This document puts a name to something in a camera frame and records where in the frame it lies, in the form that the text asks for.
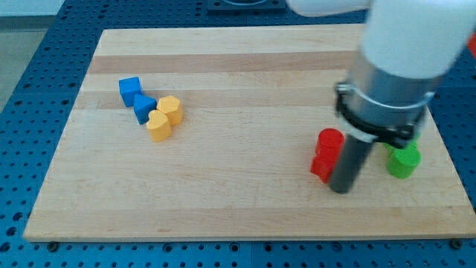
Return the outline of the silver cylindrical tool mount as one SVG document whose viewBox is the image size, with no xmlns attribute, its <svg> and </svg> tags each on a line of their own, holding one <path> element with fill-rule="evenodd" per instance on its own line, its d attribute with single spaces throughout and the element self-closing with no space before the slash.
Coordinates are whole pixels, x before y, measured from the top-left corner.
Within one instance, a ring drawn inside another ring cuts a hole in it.
<svg viewBox="0 0 476 268">
<path fill-rule="evenodd" d="M 419 137 L 427 104 L 440 79 L 400 77 L 356 54 L 345 80 L 335 85 L 335 110 L 347 144 L 386 143 L 402 149 Z"/>
</svg>

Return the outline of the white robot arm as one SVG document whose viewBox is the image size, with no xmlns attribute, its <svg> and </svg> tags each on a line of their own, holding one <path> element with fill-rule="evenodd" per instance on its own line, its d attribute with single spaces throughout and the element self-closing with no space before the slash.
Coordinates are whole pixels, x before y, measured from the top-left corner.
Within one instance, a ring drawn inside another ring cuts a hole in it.
<svg viewBox="0 0 476 268">
<path fill-rule="evenodd" d="M 475 30 L 472 0 L 287 0 L 305 17 L 366 10 L 364 33 L 335 110 L 346 132 L 328 180 L 350 191 L 375 143 L 407 147 L 421 132 L 428 102 Z"/>
</svg>

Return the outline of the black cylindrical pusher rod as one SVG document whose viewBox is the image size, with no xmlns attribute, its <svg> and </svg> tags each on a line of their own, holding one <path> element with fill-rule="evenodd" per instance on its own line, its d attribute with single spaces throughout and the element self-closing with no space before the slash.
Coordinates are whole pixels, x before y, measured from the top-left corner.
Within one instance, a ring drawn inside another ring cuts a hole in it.
<svg viewBox="0 0 476 268">
<path fill-rule="evenodd" d="M 330 189 L 337 194 L 346 194 L 353 188 L 374 145 L 352 135 L 346 135 L 345 138 L 343 149 L 328 181 Z"/>
</svg>

